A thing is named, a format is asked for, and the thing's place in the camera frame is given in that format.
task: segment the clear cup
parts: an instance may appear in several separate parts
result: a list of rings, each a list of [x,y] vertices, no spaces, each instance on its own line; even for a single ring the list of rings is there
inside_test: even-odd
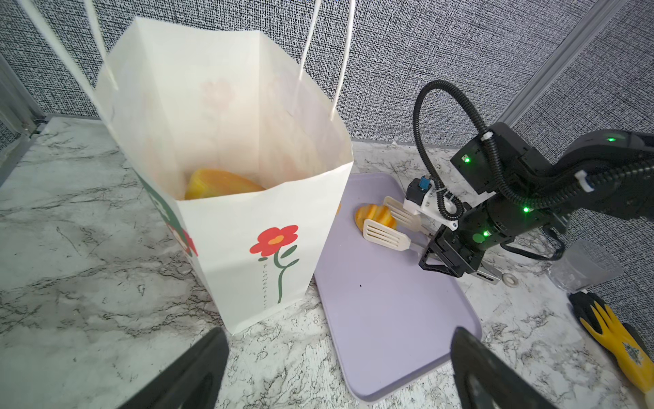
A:
[[[577,240],[552,263],[547,276],[558,288],[575,293],[615,278],[625,271],[608,251],[595,243]]]

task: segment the white rope handle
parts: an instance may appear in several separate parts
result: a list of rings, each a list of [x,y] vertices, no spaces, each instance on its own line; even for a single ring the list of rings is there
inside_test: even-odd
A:
[[[341,74],[338,77],[338,84],[336,85],[336,93],[334,94],[334,103],[332,104],[332,113],[329,119],[334,119],[336,112],[336,105],[338,104],[338,97],[341,94],[343,81],[345,80],[345,69],[347,68],[347,60],[350,58],[350,46],[352,45],[352,32],[354,31],[354,11],[356,9],[356,0],[350,0],[350,14],[347,18],[347,35],[345,36],[345,53],[343,55],[343,63],[341,64]]]
[[[302,79],[302,73],[304,72],[304,63],[307,62],[307,55],[309,54],[309,46],[311,45],[311,39],[313,38],[313,32],[316,29],[316,21],[318,21],[318,12],[320,11],[320,4],[322,0],[316,0],[313,4],[313,15],[311,16],[311,24],[309,24],[309,34],[307,35],[307,41],[304,43],[304,50],[302,51],[302,58],[300,59],[300,75],[298,79]]]
[[[302,73],[304,72],[304,64],[307,62],[309,46],[311,45],[313,32],[316,28],[316,21],[318,21],[318,12],[320,11],[321,1],[322,0],[315,0],[315,3],[313,4],[313,15],[311,17],[311,24],[309,25],[309,34],[307,35],[307,41],[304,44],[304,50],[302,51],[302,58],[300,59],[300,74],[298,75],[298,80],[302,79]],[[345,53],[343,54],[343,61],[341,63],[341,72],[338,76],[338,83],[336,84],[336,92],[334,94],[334,101],[332,102],[332,112],[330,113],[330,120],[334,120],[336,105],[338,105],[338,97],[341,94],[343,81],[345,80],[345,70],[347,68],[347,60],[349,60],[350,58],[350,47],[352,45],[352,33],[354,31],[355,11],[356,11],[356,0],[350,0],[350,11],[347,17],[347,34],[345,36]]]
[[[84,91],[93,105],[95,105],[100,116],[102,116],[102,112],[100,112],[100,104],[95,98],[95,90],[93,86],[88,82],[88,78],[86,78],[86,75],[82,72],[79,65],[77,65],[73,60],[73,57],[68,54],[68,51],[66,51],[66,48],[59,40],[59,37],[57,37],[54,31],[52,31],[52,28],[50,28],[32,0],[18,0],[18,2],[25,10],[25,13],[27,13],[29,19],[32,20],[34,26],[39,30],[43,38],[45,38],[45,41],[50,45],[50,47],[52,47],[54,53],[57,54],[57,57],[59,57],[61,62],[63,62],[66,68],[68,68],[68,71],[73,75],[73,78],[75,78],[79,86],[82,88],[82,91]]]
[[[107,68],[107,73],[109,74],[109,80],[114,89],[118,89],[118,83],[114,77],[114,72],[109,66],[107,61],[107,47],[105,46],[105,40],[102,38],[102,31],[100,30],[100,23],[97,19],[97,12],[95,11],[95,6],[93,5],[93,0],[84,0],[84,8],[86,9],[86,17],[88,18],[88,24],[91,26],[91,33],[93,33],[93,40],[95,41],[95,46],[100,53],[100,58],[102,59],[102,64]]]

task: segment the red flower print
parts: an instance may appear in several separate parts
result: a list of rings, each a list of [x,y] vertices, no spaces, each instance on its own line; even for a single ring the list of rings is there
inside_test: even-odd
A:
[[[271,256],[283,246],[296,241],[298,235],[295,232],[297,231],[297,226],[286,226],[282,229],[277,227],[269,228],[259,235],[257,238],[259,242],[252,246],[250,253],[261,253],[261,257]]]

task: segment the orange bread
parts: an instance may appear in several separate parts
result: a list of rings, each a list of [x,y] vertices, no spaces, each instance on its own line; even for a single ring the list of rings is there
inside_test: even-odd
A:
[[[359,207],[359,210],[357,210],[354,215],[354,222],[356,223],[356,226],[359,227],[359,230],[361,230],[361,233],[364,231],[364,221],[366,219],[372,219],[392,229],[397,229],[398,227],[398,222],[390,214],[390,209],[383,205],[378,206],[369,204]]]
[[[256,183],[232,172],[218,169],[198,169],[186,187],[184,199],[202,199],[228,194],[260,192],[265,190]]]

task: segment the paper bag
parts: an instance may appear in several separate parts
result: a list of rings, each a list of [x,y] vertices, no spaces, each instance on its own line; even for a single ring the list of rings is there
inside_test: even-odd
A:
[[[353,164],[329,98],[259,31],[136,18],[105,57],[85,91],[226,328],[301,299]],[[183,200],[199,168],[266,190]]]

